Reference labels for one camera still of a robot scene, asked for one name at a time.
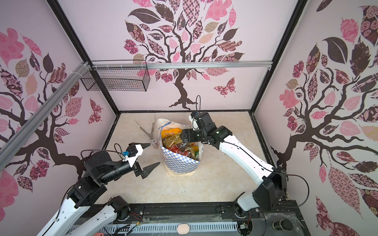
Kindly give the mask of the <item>blue checkered paper bag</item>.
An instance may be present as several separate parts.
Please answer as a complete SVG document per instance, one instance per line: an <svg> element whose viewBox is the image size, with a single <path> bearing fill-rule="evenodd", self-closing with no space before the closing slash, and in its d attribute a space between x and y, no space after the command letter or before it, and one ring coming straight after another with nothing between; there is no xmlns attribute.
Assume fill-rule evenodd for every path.
<svg viewBox="0 0 378 236"><path fill-rule="evenodd" d="M167 119L158 119L157 128L158 128L158 143L161 149L166 174L169 177L193 175L194 172L199 167L201 158L203 156L203 144L201 144L200 142L196 143L199 147L199 155L198 155L198 160L193 160L186 156L173 153L169 151L168 149L164 148L162 145L163 139L161 139L161 132L163 130L172 129L172 128L180 128L183 130L183 129L191 128L191 126L175 123Z"/></svg>

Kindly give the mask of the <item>gold candy bag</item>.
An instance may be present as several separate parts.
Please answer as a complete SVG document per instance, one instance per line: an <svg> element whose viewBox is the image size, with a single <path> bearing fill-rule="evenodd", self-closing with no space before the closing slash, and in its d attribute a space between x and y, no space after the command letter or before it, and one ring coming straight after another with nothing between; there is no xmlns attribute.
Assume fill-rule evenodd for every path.
<svg viewBox="0 0 378 236"><path fill-rule="evenodd" d="M185 143L179 135L167 136L162 140L162 145L169 151L198 160L199 147L196 143Z"/></svg>

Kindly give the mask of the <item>yellow orange snack bag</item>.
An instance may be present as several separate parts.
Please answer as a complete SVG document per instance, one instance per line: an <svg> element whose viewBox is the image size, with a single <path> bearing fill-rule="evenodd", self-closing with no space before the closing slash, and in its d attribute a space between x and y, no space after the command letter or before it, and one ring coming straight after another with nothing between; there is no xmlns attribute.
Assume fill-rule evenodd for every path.
<svg viewBox="0 0 378 236"><path fill-rule="evenodd" d="M182 133L182 129L180 129L180 128L166 129L166 130L163 130L161 132L161 139L164 139L168 136L174 136L174 135L177 135L177 134L181 134L181 133Z"/></svg>

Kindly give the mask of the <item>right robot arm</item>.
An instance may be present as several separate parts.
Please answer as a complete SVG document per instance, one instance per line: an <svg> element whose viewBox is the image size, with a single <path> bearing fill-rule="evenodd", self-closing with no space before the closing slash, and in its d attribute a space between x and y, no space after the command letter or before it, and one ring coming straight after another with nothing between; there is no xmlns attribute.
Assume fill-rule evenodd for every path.
<svg viewBox="0 0 378 236"><path fill-rule="evenodd" d="M217 127L207 112L189 115L192 128L184 129L180 138L184 143L208 144L222 151L239 164L257 185L252 192L244 192L233 201L237 217L244 218L251 209L270 211L285 195L287 180L283 168L275 168L248 150L225 126Z"/></svg>

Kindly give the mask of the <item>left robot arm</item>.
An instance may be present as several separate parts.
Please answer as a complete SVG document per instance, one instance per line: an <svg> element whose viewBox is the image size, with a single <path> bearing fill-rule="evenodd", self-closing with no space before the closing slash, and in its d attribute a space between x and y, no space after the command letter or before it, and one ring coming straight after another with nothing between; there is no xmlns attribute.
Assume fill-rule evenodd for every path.
<svg viewBox="0 0 378 236"><path fill-rule="evenodd" d="M65 193L60 208L38 233L40 236L93 236L108 224L127 221L133 217L142 220L140 214L131 210L129 203L121 196L110 198L100 211L71 233L69 230L107 191L107 184L133 172L135 176L147 178L159 166L159 162L141 168L137 159L149 143L130 143L126 150L117 154L121 160L114 161L109 150L92 149L84 162L84 176Z"/></svg>

